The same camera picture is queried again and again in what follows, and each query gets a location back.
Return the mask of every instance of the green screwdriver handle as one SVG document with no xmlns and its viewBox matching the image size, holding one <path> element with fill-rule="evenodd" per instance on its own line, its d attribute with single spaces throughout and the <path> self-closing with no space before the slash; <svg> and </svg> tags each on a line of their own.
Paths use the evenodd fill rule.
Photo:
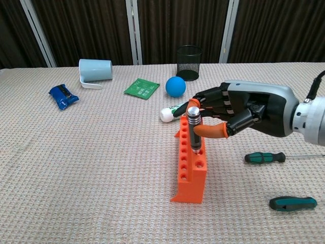
<svg viewBox="0 0 325 244">
<path fill-rule="evenodd" d="M 272 154 L 270 152 L 254 152 L 245 156 L 245 162 L 251 164 L 272 163 L 275 161 L 283 163 L 285 161 L 284 153 L 279 152 L 278 154 Z"/>
<path fill-rule="evenodd" d="M 313 209 L 317 206 L 317 201 L 312 197 L 283 196 L 271 199 L 269 206 L 277 211 L 295 211 Z"/>
</svg>

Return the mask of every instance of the orange screwdriver rack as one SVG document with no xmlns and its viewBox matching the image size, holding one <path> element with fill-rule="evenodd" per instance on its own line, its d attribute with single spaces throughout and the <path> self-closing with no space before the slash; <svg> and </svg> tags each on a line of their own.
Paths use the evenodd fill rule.
<svg viewBox="0 0 325 244">
<path fill-rule="evenodd" d="M 204 138 L 201 138 L 200 152 L 195 154 L 190 146 L 188 122 L 185 115 L 180 118 L 180 130 L 175 137 L 179 137 L 178 191 L 171 201 L 202 203 L 207 175 Z"/>
</svg>

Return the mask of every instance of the metal shaft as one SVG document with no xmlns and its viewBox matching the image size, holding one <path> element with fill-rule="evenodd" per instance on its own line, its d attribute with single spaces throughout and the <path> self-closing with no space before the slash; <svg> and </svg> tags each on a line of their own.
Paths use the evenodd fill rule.
<svg viewBox="0 0 325 244">
<path fill-rule="evenodd" d="M 308 157 L 325 157 L 325 154 L 287 156 L 287 158 L 308 158 Z"/>
<path fill-rule="evenodd" d="M 201 123 L 200 109 L 198 107 L 190 107 L 187 110 L 189 136 L 191 148 L 194 153 L 198 153 L 201 149 L 201 137 L 194 133 L 194 127 Z"/>
</svg>

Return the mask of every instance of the dark curtain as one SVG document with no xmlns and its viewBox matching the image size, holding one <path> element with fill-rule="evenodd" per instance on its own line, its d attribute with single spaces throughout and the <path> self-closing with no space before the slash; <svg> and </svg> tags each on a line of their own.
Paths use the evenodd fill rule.
<svg viewBox="0 0 325 244">
<path fill-rule="evenodd" d="M 59 67 L 79 59 L 132 65 L 125 0 L 32 0 Z"/>
<path fill-rule="evenodd" d="M 0 0 L 0 69 L 47 67 L 19 0 Z"/>
<path fill-rule="evenodd" d="M 138 0 L 143 64 L 176 63 L 182 45 L 203 50 L 202 63 L 219 62 L 229 0 Z"/>
<path fill-rule="evenodd" d="M 228 63 L 325 62 L 324 0 L 240 0 Z"/>
</svg>

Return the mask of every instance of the precision screwdriver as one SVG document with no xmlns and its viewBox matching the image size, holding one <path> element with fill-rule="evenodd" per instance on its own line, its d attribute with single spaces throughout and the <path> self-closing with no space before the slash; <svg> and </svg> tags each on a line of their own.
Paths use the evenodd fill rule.
<svg viewBox="0 0 325 244">
<path fill-rule="evenodd" d="M 283 152 L 278 154 L 272 154 L 270 152 L 254 152 L 252 154 L 245 155 L 245 162 L 251 164 L 263 164 L 263 163 L 272 163 L 279 162 L 283 163 L 286 158 L 309 158 L 309 157 L 325 157 L 324 154 L 319 155 L 299 155 L 299 156 L 285 156 Z"/>
</svg>

